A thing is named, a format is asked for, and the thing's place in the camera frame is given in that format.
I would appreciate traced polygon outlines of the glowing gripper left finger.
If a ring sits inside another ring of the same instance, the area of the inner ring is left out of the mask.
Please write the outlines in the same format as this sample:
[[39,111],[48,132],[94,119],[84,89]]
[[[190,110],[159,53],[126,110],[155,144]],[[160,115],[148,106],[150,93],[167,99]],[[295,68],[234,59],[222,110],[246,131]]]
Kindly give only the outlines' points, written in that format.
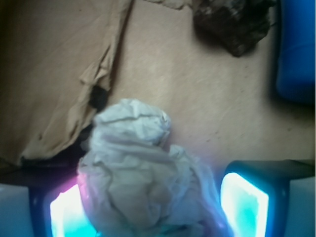
[[85,214],[76,182],[30,189],[29,197],[34,236],[96,236],[96,230]]

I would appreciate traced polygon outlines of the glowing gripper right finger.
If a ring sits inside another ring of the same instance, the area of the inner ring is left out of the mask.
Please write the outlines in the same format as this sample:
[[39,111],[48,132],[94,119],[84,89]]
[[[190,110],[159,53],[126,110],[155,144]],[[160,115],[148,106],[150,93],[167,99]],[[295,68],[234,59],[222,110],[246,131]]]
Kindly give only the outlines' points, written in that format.
[[288,160],[235,160],[228,164],[220,202],[234,236],[284,236],[288,164]]

